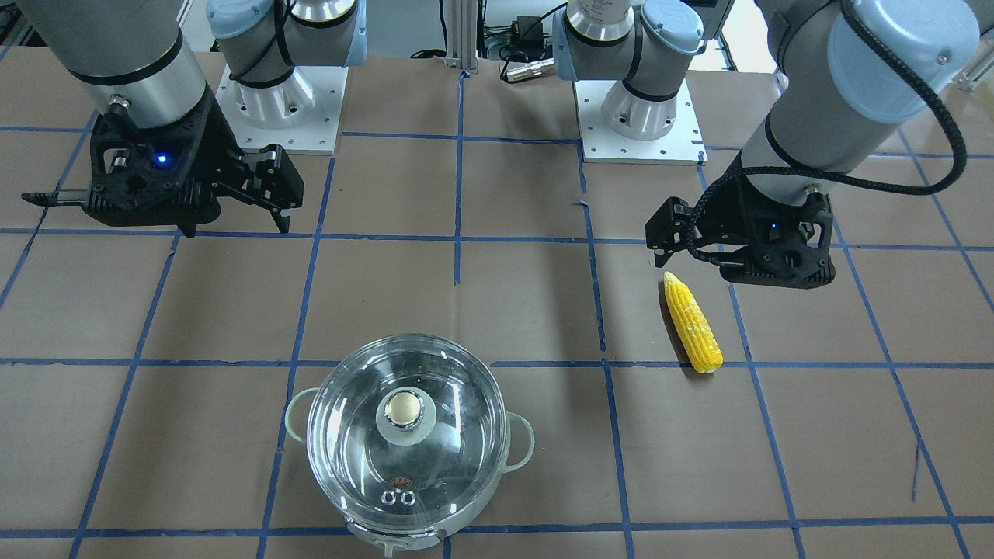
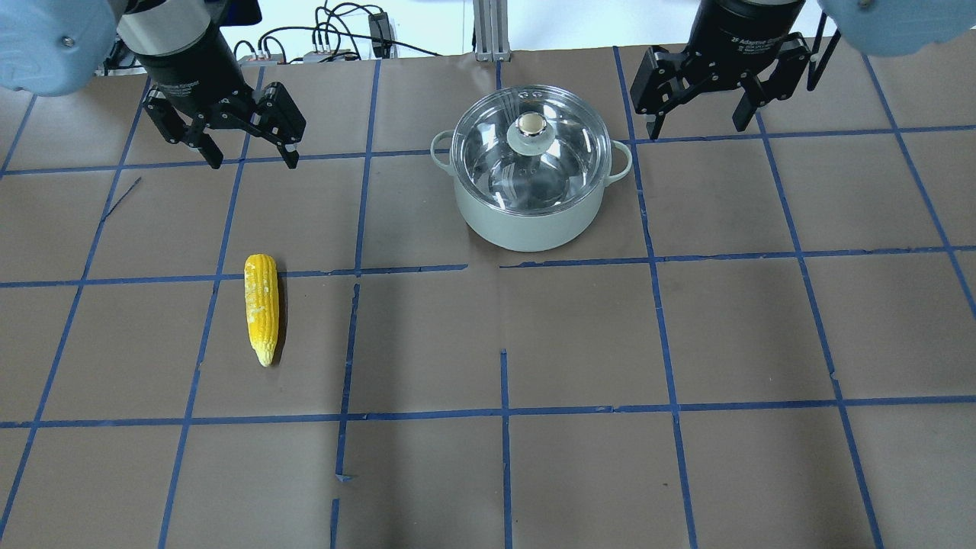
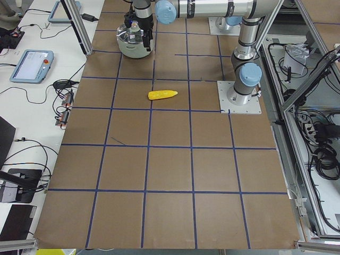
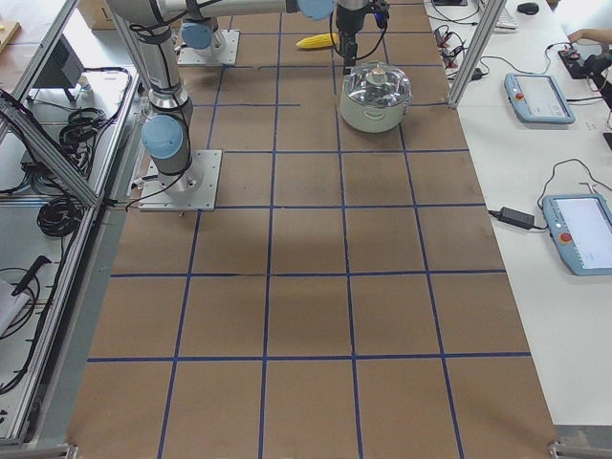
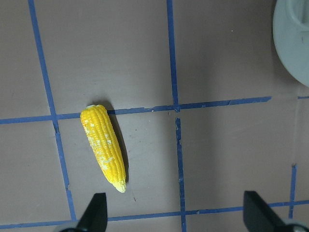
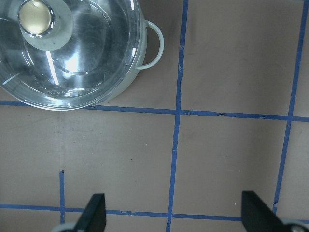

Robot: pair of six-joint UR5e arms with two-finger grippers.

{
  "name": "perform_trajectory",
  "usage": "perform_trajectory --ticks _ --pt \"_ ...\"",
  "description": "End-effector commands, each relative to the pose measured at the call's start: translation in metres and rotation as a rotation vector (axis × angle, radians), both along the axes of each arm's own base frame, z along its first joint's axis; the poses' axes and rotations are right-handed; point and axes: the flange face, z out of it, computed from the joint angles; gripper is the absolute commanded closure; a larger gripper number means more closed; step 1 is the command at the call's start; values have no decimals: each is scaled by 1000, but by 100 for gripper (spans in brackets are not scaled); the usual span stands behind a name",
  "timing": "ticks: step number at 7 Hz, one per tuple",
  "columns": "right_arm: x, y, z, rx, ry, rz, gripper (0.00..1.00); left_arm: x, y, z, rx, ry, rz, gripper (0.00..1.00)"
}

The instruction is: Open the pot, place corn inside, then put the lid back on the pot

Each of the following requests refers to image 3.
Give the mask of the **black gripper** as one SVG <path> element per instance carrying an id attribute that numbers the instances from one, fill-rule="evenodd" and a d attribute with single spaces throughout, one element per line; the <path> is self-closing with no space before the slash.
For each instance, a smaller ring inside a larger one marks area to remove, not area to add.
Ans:
<path id="1" fill-rule="evenodd" d="M 124 15 L 124 24 L 127 28 L 131 27 L 132 21 L 137 21 L 140 29 L 143 30 L 143 46 L 146 51 L 151 51 L 151 41 L 153 40 L 152 30 L 154 20 L 152 17 L 151 6 L 133 7 Z"/>

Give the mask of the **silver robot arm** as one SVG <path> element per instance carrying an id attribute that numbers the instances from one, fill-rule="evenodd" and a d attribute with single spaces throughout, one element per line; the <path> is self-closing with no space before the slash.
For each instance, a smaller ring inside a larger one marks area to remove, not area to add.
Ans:
<path id="1" fill-rule="evenodd" d="M 152 50 L 154 19 L 162 24 L 171 24 L 176 19 L 196 17 L 223 17 L 228 26 L 231 20 L 241 17 L 238 45 L 233 51 L 232 60 L 242 62 L 235 67 L 236 80 L 227 91 L 228 100 L 238 106 L 247 104 L 255 86 L 260 82 L 262 71 L 253 58 L 259 30 L 261 14 L 259 1 L 130 1 L 129 11 L 124 16 L 124 24 L 131 28 L 137 24 L 142 30 L 141 41 L 146 51 Z"/>

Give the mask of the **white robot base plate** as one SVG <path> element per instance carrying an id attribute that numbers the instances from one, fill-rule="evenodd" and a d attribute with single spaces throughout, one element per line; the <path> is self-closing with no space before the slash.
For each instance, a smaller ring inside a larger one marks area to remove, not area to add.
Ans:
<path id="1" fill-rule="evenodd" d="M 234 81 L 217 81 L 219 105 L 221 113 L 226 114 L 261 114 L 258 96 L 252 93 L 243 96 L 234 90 Z"/>

